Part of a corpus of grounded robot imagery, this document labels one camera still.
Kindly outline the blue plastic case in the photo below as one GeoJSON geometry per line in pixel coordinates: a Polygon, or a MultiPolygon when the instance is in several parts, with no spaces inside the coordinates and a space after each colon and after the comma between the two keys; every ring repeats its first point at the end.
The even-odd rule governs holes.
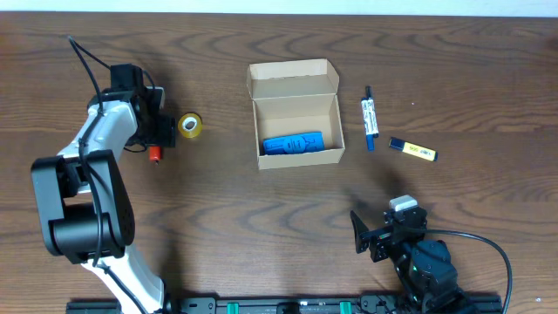
{"type": "Polygon", "coordinates": [[[306,154],[325,149],[321,132],[299,133],[266,139],[262,143],[266,155],[306,154]]]}

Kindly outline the red stapler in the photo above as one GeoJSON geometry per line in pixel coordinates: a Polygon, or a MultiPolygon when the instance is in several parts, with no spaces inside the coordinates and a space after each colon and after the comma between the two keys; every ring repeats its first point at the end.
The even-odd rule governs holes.
{"type": "Polygon", "coordinates": [[[149,160],[154,164],[159,164],[162,159],[162,148],[161,147],[149,147],[148,148],[149,160]]]}

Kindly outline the yellow tape roll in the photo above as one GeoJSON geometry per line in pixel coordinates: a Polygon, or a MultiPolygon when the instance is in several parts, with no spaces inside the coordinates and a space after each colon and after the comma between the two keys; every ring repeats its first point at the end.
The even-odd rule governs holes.
{"type": "Polygon", "coordinates": [[[192,139],[201,134],[201,117],[196,113],[184,114],[178,122],[178,130],[184,138],[192,139]]]}

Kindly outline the yellow highlighter pen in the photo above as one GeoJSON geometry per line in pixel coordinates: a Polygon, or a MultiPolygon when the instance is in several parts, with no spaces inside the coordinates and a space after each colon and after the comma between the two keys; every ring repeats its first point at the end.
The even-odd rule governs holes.
{"type": "Polygon", "coordinates": [[[402,153],[418,157],[423,160],[436,161],[438,159],[438,152],[427,147],[422,147],[413,144],[409,141],[401,140],[399,138],[391,137],[389,147],[398,150],[402,153]]]}

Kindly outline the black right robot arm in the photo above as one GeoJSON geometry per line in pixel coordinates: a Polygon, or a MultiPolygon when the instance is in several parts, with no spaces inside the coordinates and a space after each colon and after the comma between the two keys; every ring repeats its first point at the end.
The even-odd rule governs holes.
{"type": "Polygon", "coordinates": [[[427,213],[419,206],[392,209],[386,225],[370,230],[350,213],[356,252],[371,253],[374,263],[389,259],[405,294],[396,308],[405,313],[477,313],[471,298],[458,286],[458,272],[442,241],[426,240],[427,213]]]}

